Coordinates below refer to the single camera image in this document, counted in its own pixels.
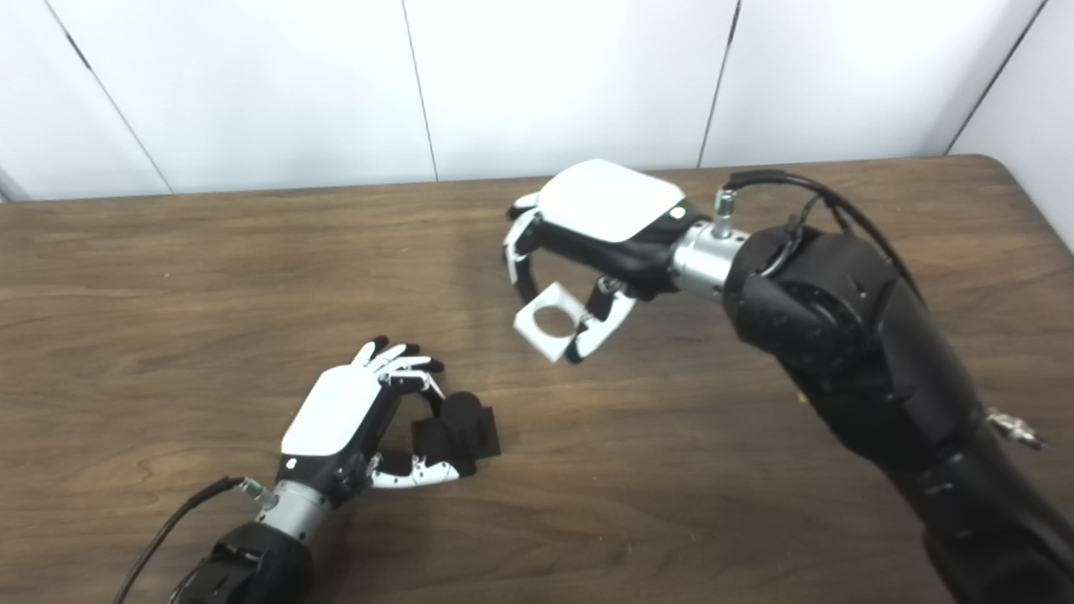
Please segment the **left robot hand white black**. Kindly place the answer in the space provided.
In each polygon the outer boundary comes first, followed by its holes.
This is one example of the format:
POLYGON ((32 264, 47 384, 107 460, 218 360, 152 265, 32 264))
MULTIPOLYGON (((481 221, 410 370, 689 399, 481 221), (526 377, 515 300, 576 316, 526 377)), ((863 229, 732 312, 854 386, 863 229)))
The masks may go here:
POLYGON ((403 397, 425 398, 439 413, 446 396, 434 375, 441 361, 418 345, 390 346, 377 336, 352 362, 331 366, 315 382, 281 440, 276 481, 293 481, 326 499, 331 508, 371 488, 410 489, 476 474, 475 461, 381 450, 403 397))

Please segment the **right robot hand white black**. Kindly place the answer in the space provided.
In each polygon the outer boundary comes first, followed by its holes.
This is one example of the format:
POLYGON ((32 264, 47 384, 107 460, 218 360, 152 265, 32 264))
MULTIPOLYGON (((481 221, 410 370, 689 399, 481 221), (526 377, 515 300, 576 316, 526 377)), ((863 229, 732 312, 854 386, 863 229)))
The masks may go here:
POLYGON ((514 329, 548 361, 575 364, 601 347, 637 302, 676 291, 676 245, 706 222, 679 186, 601 159, 564 169, 518 198, 507 217, 503 260, 523 302, 514 329), (536 251, 595 270, 587 301, 558 283, 540 289, 536 251))

